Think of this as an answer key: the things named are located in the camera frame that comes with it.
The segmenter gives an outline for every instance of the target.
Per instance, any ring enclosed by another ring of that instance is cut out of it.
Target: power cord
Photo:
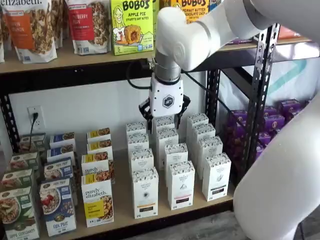
[[[134,85],[131,80],[130,80],[130,70],[131,70],[131,67],[134,63],[136,62],[139,62],[139,60],[136,60],[136,61],[131,61],[129,63],[129,66],[127,67],[126,69],[126,80],[128,81],[128,83],[131,85],[131,87],[135,88],[135,89],[139,89],[139,90],[149,90],[151,89],[150,86],[137,86],[137,85]]]
[[[30,148],[31,148],[31,138],[32,138],[32,131],[34,130],[34,125],[35,125],[35,122],[38,118],[39,114],[37,112],[34,112],[32,114],[32,124],[31,124],[31,130],[30,130],[30,141],[29,141],[29,148],[28,148],[28,152],[30,152]]]

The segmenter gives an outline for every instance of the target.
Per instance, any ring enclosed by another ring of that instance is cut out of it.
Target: purely elizabeth granola bag
[[[20,61],[47,63],[57,58],[51,0],[1,0],[0,5]]]
[[[109,0],[66,0],[74,53],[102,54],[111,50]]]

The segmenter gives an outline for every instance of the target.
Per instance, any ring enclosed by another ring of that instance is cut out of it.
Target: floor
[[[320,239],[320,207],[303,221],[306,240]],[[190,221],[127,240],[249,240],[232,212]],[[294,240],[301,240],[298,229]]]

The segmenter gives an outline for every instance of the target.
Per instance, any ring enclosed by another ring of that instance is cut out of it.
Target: yellow bobo's box
[[[115,55],[152,51],[152,0],[112,0],[112,42]]]
[[[180,8],[185,16],[186,23],[192,23],[209,11],[209,0],[164,0],[164,6]]]

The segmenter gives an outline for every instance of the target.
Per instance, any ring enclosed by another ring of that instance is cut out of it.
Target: electrical outlet
[[[44,115],[43,115],[41,106],[29,106],[27,108],[27,110],[29,113],[29,119],[30,119],[31,125],[34,120],[33,114],[38,113],[38,118],[34,122],[33,129],[44,131],[46,126],[45,126],[45,119],[44,119]]]

